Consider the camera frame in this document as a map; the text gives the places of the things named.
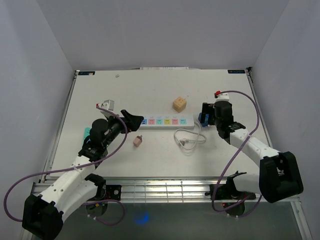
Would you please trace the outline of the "blue cube socket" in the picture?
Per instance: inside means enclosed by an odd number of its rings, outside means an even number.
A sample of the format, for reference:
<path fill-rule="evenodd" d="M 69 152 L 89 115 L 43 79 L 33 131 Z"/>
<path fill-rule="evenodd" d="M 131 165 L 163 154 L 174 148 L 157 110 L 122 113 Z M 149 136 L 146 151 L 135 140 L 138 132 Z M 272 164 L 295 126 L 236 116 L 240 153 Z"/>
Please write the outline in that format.
<path fill-rule="evenodd" d="M 202 113 L 200 112 L 199 115 L 198 115 L 198 121 L 199 121 L 199 124 L 204 128 L 204 127 L 208 127 L 210 124 L 209 124 L 209 114 L 206 113 Z"/>

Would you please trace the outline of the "beige cube socket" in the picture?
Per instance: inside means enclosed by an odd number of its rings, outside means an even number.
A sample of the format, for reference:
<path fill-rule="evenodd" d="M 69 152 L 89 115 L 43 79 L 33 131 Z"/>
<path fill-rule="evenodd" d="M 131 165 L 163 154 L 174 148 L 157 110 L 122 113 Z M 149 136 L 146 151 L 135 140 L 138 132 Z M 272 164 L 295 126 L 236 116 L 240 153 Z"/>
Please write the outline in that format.
<path fill-rule="evenodd" d="M 182 112 L 186 108 L 186 106 L 187 101 L 180 96 L 172 102 L 172 108 L 178 113 Z"/>

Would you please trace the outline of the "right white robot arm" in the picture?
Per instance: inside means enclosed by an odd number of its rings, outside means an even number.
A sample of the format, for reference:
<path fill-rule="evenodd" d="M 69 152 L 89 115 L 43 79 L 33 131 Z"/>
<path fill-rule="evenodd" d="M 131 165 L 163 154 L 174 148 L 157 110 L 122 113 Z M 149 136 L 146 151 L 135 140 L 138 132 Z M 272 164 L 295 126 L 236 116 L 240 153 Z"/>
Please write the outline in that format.
<path fill-rule="evenodd" d="M 275 203 L 304 191 L 295 155 L 273 149 L 252 136 L 243 124 L 234 121 L 232 104 L 228 101 L 204 102 L 200 123 L 214 125 L 218 135 L 237 148 L 237 154 L 244 153 L 259 168 L 258 174 L 236 171 L 224 184 L 218 181 L 209 192 L 211 200 L 247 199 L 258 194 Z"/>

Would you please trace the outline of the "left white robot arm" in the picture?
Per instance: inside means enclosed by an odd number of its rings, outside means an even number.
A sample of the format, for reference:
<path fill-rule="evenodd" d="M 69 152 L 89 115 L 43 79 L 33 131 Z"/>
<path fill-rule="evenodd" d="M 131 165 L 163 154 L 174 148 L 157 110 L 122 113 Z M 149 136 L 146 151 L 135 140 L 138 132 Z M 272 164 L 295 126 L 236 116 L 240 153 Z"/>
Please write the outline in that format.
<path fill-rule="evenodd" d="M 139 129 L 143 116 L 122 110 L 119 117 L 102 109 L 105 118 L 95 120 L 84 139 L 82 148 L 61 176 L 38 195 L 31 194 L 24 202 L 22 227 L 42 240 L 55 239 L 64 221 L 88 200 L 103 200 L 107 193 L 106 180 L 95 170 L 110 157 L 108 146 L 119 135 Z"/>

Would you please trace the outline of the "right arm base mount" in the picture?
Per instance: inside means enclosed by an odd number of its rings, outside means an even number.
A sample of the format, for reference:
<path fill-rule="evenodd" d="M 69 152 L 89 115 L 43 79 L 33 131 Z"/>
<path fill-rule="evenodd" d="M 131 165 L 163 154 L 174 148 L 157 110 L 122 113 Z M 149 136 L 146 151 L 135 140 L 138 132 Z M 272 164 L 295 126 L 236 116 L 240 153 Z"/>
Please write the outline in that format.
<path fill-rule="evenodd" d="M 245 200 L 255 200 L 255 193 L 238 191 L 227 184 L 219 185 L 214 194 L 216 184 L 209 185 L 209 191 L 205 192 L 210 197 L 211 207 L 216 213 L 226 213 L 233 218 L 241 218 L 251 213 L 255 206 L 246 212 Z"/>

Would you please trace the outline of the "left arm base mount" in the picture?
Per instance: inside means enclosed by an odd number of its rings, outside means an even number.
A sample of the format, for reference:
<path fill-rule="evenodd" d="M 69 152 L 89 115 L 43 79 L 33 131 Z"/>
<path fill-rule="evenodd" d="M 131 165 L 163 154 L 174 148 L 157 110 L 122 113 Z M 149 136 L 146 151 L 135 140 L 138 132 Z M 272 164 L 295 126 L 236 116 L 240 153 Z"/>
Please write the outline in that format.
<path fill-rule="evenodd" d="M 100 192 L 93 198 L 90 198 L 89 202 L 96 202 L 102 200 L 121 200 L 122 186 L 121 185 L 106 185 L 103 187 Z M 108 203 L 95 203 L 91 205 L 86 205 L 85 210 L 89 215 L 95 217 L 100 217 L 106 213 L 108 209 Z"/>

